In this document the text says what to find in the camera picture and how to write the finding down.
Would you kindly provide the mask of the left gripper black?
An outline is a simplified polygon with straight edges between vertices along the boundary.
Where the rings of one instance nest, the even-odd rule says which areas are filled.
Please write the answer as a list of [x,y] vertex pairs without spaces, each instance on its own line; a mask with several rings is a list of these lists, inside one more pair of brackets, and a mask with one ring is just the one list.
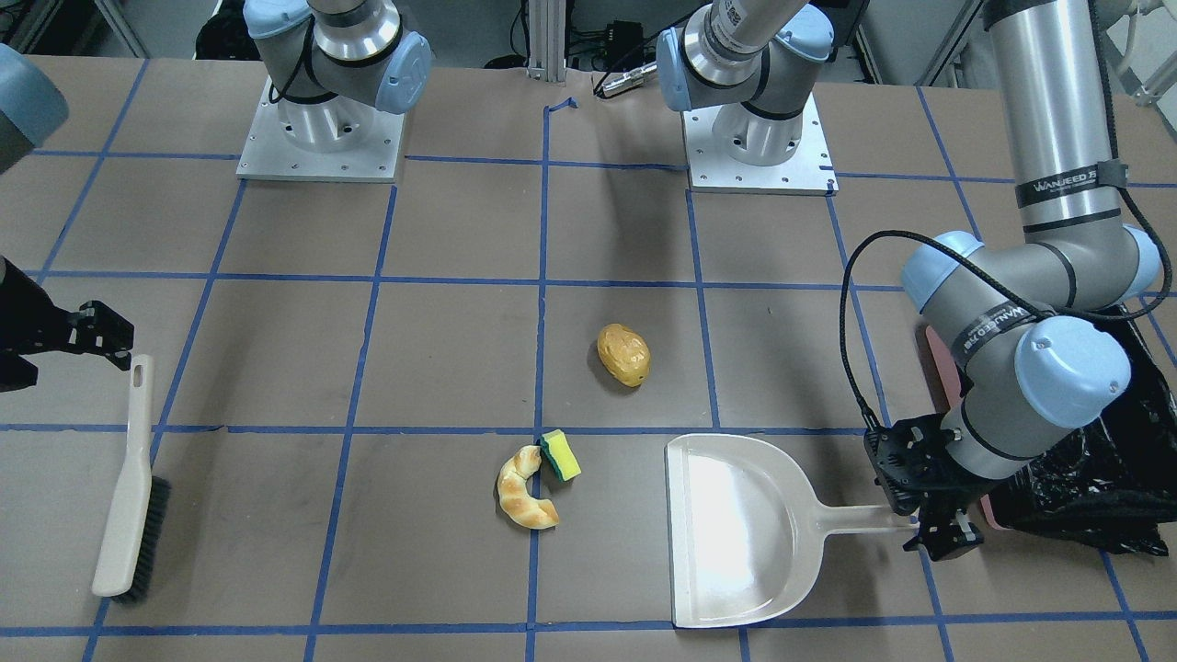
[[962,508],[998,486],[998,481],[971,474],[950,456],[947,443],[955,436],[940,428],[943,419],[920,416],[867,428],[864,435],[867,461],[887,504],[899,515],[920,514],[904,552],[924,552],[931,562],[958,558],[984,543]]

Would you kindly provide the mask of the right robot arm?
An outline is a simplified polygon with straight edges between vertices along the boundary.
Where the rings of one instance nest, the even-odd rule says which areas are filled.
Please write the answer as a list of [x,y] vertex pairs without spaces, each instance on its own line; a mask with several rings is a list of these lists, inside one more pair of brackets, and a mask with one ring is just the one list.
[[[242,145],[242,180],[395,183],[405,117],[428,82],[428,39],[391,1],[247,1],[268,86]],[[1,385],[36,384],[33,355],[94,355],[131,368],[134,327],[104,302],[59,307],[4,260]]]

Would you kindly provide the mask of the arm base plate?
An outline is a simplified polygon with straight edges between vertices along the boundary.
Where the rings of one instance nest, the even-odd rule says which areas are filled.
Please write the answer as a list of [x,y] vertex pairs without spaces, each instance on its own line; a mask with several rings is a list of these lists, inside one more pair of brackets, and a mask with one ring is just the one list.
[[816,98],[770,120],[739,104],[681,112],[690,188],[731,194],[832,196],[840,191]]
[[237,166],[244,180],[377,183],[398,180],[405,117],[335,97],[273,102],[266,80]]

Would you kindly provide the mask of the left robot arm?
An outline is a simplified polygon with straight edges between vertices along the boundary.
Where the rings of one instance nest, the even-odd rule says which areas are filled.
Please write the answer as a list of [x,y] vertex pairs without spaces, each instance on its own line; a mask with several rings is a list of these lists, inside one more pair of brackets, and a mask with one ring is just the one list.
[[945,415],[884,426],[864,398],[864,445],[907,552],[951,560],[982,543],[967,507],[1089,425],[1128,389],[1126,351],[1096,326],[1161,280],[1166,250],[1139,208],[1113,134],[1093,1],[988,1],[1024,243],[970,232],[920,246],[902,285],[953,356],[966,392]]

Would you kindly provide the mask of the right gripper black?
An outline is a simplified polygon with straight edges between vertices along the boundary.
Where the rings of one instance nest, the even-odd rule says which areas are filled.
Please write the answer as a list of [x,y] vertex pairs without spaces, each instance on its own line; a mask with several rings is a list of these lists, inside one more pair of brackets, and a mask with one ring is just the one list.
[[36,282],[4,258],[1,282],[1,391],[36,384],[38,369],[26,355],[66,350],[109,360],[129,371],[135,327],[104,302],[85,302],[67,313]]

